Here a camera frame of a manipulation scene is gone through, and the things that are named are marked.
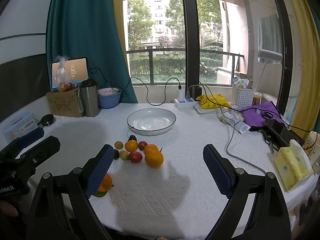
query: gray cable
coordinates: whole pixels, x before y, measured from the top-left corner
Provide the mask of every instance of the gray cable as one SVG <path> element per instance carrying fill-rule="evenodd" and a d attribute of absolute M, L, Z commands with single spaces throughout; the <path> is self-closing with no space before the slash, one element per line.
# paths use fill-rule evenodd
<path fill-rule="evenodd" d="M 213 94 L 212 94 L 211 90 L 209 89 L 209 87 L 208 87 L 207 85 L 203 85 L 201 82 L 199 82 L 199 83 L 202 85 L 202 87 L 203 87 L 203 89 L 204 89 L 204 93 L 205 93 L 207 99 L 208 99 L 210 102 L 212 102 L 212 101 L 208 98 L 207 92 L 205 91 L 205 88 L 204 88 L 204 87 L 206 87 L 206 88 L 209 90 L 209 92 L 210 92 L 210 94 L 212 95 L 213 99 L 217 102 L 217 104 L 219 104 L 218 101 L 217 101 L 217 100 L 215 99 L 215 97 L 213 96 Z M 229 145 L 231 144 L 231 141 L 232 141 L 232 139 L 233 139 L 233 135 L 235 134 L 235 129 L 236 129 L 236 124 L 237 124 L 237 123 L 236 123 L 235 121 L 233 121 L 232 119 L 226 117 L 226 116 L 223 114 L 223 112 L 222 112 L 222 107 L 221 107 L 221 106 L 219 106 L 219 107 L 220 107 L 220 111 L 221 111 L 222 116 L 223 116 L 224 118 L 232 121 L 233 124 L 234 124 L 234 125 L 233 125 L 233 131 L 232 131 L 231 138 L 230 138 L 230 140 L 229 140 L 229 142 L 228 142 L 228 144 L 227 144 L 227 147 L 226 147 L 226 153 L 227 153 L 229 156 L 234 157 L 234 158 L 236 158 L 236 159 L 238 159 L 238 160 L 240 160 L 240 161 L 242 161 L 242 162 L 244 162 L 244 163 L 247 163 L 248 165 L 256 168 L 257 170 L 263 172 L 263 174 L 265 175 L 265 174 L 266 174 L 266 171 L 263 170 L 262 168 L 254 165 L 254 164 L 252 164 L 251 162 L 246 161 L 246 160 L 244 160 L 244 159 L 242 159 L 242 158 L 240 158 L 240 157 L 237 157 L 237 156 L 235 156 L 235 155 L 232 155 L 232 154 L 230 154 L 230 153 L 228 152 Z"/>

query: cardboard box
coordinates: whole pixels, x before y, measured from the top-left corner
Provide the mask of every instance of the cardboard box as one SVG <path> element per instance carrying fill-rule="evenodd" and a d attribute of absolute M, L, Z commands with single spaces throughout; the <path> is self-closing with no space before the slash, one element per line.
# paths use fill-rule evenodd
<path fill-rule="evenodd" d="M 36 128 L 38 128 L 38 125 L 33 113 L 25 112 L 21 116 L 12 120 L 9 125 L 4 127 L 3 132 L 8 143 L 10 143 L 14 139 L 26 135 Z"/>
<path fill-rule="evenodd" d="M 47 100 L 51 113 L 60 116 L 83 117 L 84 113 L 78 111 L 78 92 L 79 88 L 66 92 L 48 92 Z"/>

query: blue tissue box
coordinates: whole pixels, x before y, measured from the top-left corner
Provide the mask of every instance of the blue tissue box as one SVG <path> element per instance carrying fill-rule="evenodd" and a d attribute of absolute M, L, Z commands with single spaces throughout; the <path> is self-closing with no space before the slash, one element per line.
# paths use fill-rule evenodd
<path fill-rule="evenodd" d="M 8 143 L 14 139 L 26 135 L 38 127 L 35 116 L 31 112 L 25 112 L 21 116 L 11 121 L 9 125 L 4 127 L 3 132 Z"/>

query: white lamp head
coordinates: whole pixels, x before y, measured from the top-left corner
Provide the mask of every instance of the white lamp head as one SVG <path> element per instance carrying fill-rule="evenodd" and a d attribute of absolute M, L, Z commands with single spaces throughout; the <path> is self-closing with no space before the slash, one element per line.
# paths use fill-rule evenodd
<path fill-rule="evenodd" d="M 282 56 L 282 54 L 274 52 L 274 51 L 271 51 L 271 50 L 260 49 L 258 51 L 258 57 L 271 59 L 271 60 L 280 62 L 282 60 L 283 56 Z"/>

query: storage basket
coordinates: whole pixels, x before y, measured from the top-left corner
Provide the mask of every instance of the storage basket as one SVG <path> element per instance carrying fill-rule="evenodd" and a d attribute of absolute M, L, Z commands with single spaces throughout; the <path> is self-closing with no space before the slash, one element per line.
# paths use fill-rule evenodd
<path fill-rule="evenodd" d="M 237 88 L 232 86 L 231 104 L 237 105 L 238 110 L 251 106 L 253 101 L 253 89 Z"/>

